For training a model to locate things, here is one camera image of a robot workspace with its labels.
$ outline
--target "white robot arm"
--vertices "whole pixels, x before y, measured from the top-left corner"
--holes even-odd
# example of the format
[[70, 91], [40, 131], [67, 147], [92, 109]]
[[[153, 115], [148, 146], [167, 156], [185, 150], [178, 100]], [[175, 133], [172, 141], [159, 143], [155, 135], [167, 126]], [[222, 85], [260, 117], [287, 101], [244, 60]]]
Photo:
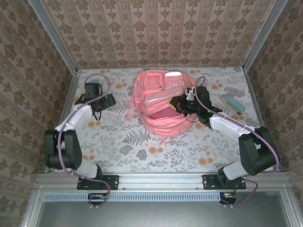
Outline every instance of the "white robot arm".
[[87, 83], [85, 85], [85, 94], [76, 101], [71, 114], [54, 130], [47, 130], [45, 132], [45, 162], [49, 168], [62, 169], [57, 144], [59, 131], [63, 128], [60, 140], [65, 167], [67, 169], [73, 169], [77, 174], [88, 178], [102, 179], [101, 167], [82, 158], [77, 137], [77, 133], [92, 116], [95, 116], [96, 120], [100, 120], [101, 111], [116, 104], [113, 95], [109, 94], [89, 105], [84, 105], [87, 101], [95, 99], [100, 95], [102, 95], [102, 87], [100, 84]]
[[[187, 97], [193, 92], [195, 94], [188, 99]], [[200, 105], [196, 95], [208, 110]], [[265, 127], [240, 127], [225, 118], [212, 114], [209, 110], [213, 113], [222, 112], [222, 110], [212, 106], [206, 87], [188, 88], [187, 92], [182, 96], [173, 97], [169, 104], [178, 113], [183, 113], [185, 117], [187, 114], [197, 114], [202, 124], [224, 133], [239, 144], [241, 160], [218, 170], [218, 180], [222, 187], [229, 183], [232, 184], [232, 181], [239, 177], [256, 175], [272, 167], [276, 164], [275, 155], [279, 159], [272, 137]], [[275, 151], [275, 155], [250, 131], [254, 131], [258, 137], [263, 138]]]

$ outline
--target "floral tablecloth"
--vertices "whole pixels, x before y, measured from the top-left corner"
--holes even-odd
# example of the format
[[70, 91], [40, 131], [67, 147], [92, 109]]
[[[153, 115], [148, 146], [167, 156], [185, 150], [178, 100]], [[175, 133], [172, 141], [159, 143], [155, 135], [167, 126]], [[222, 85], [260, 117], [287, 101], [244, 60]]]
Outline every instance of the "floral tablecloth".
[[[171, 69], [185, 71], [196, 79], [205, 76], [205, 86], [214, 106], [246, 125], [259, 126], [241, 67]], [[104, 172], [214, 172], [240, 159], [237, 143], [199, 122], [167, 144], [143, 127], [136, 110], [131, 121], [126, 121], [125, 100], [130, 98], [134, 80], [142, 70], [82, 70], [78, 74], [80, 80], [74, 101], [84, 93], [85, 78], [100, 72], [109, 77], [110, 93], [117, 102], [102, 112], [99, 122], [91, 118], [78, 133], [83, 158], [99, 164]], [[92, 79], [98, 79], [106, 89], [103, 78]], [[220, 97], [227, 93], [246, 106], [242, 116], [235, 116], [220, 102]]]

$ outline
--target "brown floral wallpaper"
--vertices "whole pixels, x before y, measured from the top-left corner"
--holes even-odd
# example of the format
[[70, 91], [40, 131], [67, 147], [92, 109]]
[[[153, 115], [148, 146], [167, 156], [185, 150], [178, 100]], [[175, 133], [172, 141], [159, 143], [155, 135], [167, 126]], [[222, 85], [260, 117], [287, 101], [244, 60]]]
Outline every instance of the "brown floral wallpaper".
[[0, 1], [0, 226], [18, 226], [71, 75], [26, 0]]
[[303, 210], [303, 1], [289, 0], [249, 70]]
[[241, 65], [274, 0], [42, 0], [77, 68]]

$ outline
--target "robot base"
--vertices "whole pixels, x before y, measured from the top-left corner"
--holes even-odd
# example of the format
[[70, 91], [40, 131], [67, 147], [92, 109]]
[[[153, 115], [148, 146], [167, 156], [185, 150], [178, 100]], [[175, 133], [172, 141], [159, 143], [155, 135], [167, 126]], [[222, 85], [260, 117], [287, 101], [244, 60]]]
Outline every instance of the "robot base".
[[[118, 190], [119, 175], [103, 175], [103, 181], [107, 182], [110, 186], [110, 190]], [[79, 178], [77, 184], [78, 190], [106, 190], [105, 184], [101, 182], [89, 181], [86, 179]]]
[[245, 180], [243, 180], [242, 177], [238, 177], [230, 181], [229, 184], [222, 186], [222, 184], [218, 179], [218, 174], [203, 175], [204, 190], [218, 190], [218, 189], [234, 190], [235, 186], [237, 187], [237, 190], [246, 189]]

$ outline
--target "cable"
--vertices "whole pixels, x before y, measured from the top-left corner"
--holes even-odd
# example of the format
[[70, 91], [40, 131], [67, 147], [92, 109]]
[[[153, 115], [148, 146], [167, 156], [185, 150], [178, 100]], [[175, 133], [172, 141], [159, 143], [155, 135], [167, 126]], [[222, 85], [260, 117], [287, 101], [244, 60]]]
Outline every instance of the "cable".
[[254, 193], [256, 193], [256, 190], [258, 189], [259, 185], [257, 182], [249, 180], [249, 179], [245, 179], [248, 182], [254, 183], [256, 185], [256, 187], [254, 188], [254, 190], [251, 192], [251, 194], [249, 194], [245, 199], [241, 200], [240, 202], [237, 202], [235, 204], [230, 204], [228, 201], [221, 199], [223, 202], [225, 202], [226, 204], [232, 206], [237, 206], [237, 205], [241, 205], [242, 203], [244, 203], [245, 201], [247, 201]]
[[61, 151], [61, 137], [62, 137], [63, 130], [65, 129], [65, 127], [66, 127], [66, 125], [69, 123], [69, 121], [73, 118], [73, 116], [78, 112], [79, 109], [82, 109], [84, 106], [86, 106], [86, 105], [88, 105], [88, 104], [90, 104], [90, 103], [93, 103], [93, 102], [95, 102], [95, 101], [101, 99], [102, 97], [104, 97], [104, 96], [109, 92], [109, 88], [110, 88], [109, 79], [108, 79], [107, 76], [105, 76], [105, 75], [103, 75], [103, 74], [101, 74], [101, 73], [94, 73], [94, 74], [91, 74], [90, 76], [88, 76], [88, 77], [85, 79], [84, 84], [86, 84], [86, 81], [87, 81], [89, 78], [91, 78], [91, 77], [93, 77], [93, 76], [97, 76], [97, 75], [98, 75], [98, 76], [103, 76], [103, 77], [107, 80], [107, 82], [108, 82], [108, 88], [107, 88], [106, 92], [103, 93], [102, 95], [96, 97], [96, 98], [93, 98], [93, 99], [87, 101], [86, 103], [82, 104], [79, 108], [75, 109], [75, 110], [71, 113], [71, 115], [69, 116], [69, 118], [66, 120], [65, 124], [62, 126], [62, 128], [61, 128], [60, 131], [59, 131], [59, 135], [58, 135], [58, 144], [57, 144], [57, 145], [58, 145], [58, 155], [59, 155], [60, 164], [61, 164], [61, 167], [62, 167], [62, 169], [64, 170], [64, 172], [66, 172], [67, 174], [75, 175], [75, 176], [77, 176], [77, 177], [80, 177], [80, 178], [89, 180], [89, 181], [100, 182], [100, 183], [103, 183], [103, 184], [106, 185], [107, 191], [108, 191], [108, 192], [107, 192], [107, 196], [106, 196], [106, 198], [103, 200], [103, 202], [101, 202], [101, 203], [99, 204], [99, 206], [102, 206], [102, 205], [108, 200], [108, 198], [109, 198], [109, 196], [110, 196], [110, 186], [109, 186], [109, 184], [108, 184], [107, 182], [105, 182], [105, 181], [102, 181], [102, 180], [97, 180], [97, 179], [92, 179], [92, 178], [89, 178], [89, 177], [86, 177], [86, 176], [82, 176], [82, 175], [76, 173], [74, 170], [68, 171], [68, 170], [66, 169], [65, 165], [64, 165], [64, 161], [63, 161], [63, 157], [62, 157], [62, 151]]
[[235, 191], [233, 193], [235, 193], [237, 196], [237, 185], [236, 184], [235, 184]]
[[[204, 79], [204, 81], [202, 82], [202, 84], [204, 84], [206, 78], [205, 78], [205, 76], [201, 76], [201, 77], [198, 78], [195, 87], [198, 86], [198, 83], [199, 83], [199, 81], [200, 81], [201, 79]], [[228, 116], [223, 116], [222, 114], [216, 113], [215, 111], [212, 111], [211, 109], [207, 108], [207, 107], [201, 102], [201, 100], [199, 99], [196, 89], [194, 89], [194, 92], [195, 92], [195, 95], [196, 95], [196, 98], [197, 98], [198, 103], [199, 103], [204, 109], [208, 110], [208, 111], [211, 112], [212, 114], [217, 115], [217, 116], [219, 116], [219, 117], [221, 117], [221, 118], [223, 118], [223, 119], [225, 118], [226, 120], [228, 120], [228, 121], [230, 121], [230, 122], [232, 122], [232, 123], [234, 123], [234, 124], [236, 124], [236, 125], [238, 125], [238, 126], [240, 126], [240, 127], [242, 127], [242, 128], [245, 127], [245, 125], [241, 124], [240, 122], [237, 122], [237, 121], [233, 120], [232, 118], [230, 118], [230, 117], [228, 117]], [[273, 170], [271, 170], [271, 171], [263, 171], [262, 173], [269, 174], [269, 173], [277, 172], [277, 171], [279, 170], [280, 164], [279, 164], [279, 158], [278, 158], [278, 156], [277, 156], [275, 150], [272, 148], [272, 146], [271, 146], [263, 137], [261, 137], [260, 135], [258, 135], [255, 131], [253, 131], [252, 129], [250, 129], [250, 128], [248, 128], [248, 127], [246, 127], [246, 130], [249, 131], [249, 132], [251, 132], [252, 134], [254, 134], [258, 139], [260, 139], [260, 140], [269, 148], [269, 150], [271, 151], [271, 153], [272, 153], [273, 156], [275, 157], [276, 167], [275, 167]]]
[[197, 120], [196, 122], [193, 122], [193, 121], [188, 120], [187, 118], [185, 118], [185, 120], [187, 120], [187, 121], [189, 121], [189, 122], [192, 122], [192, 123], [197, 123], [197, 122], [199, 122], [199, 120]]

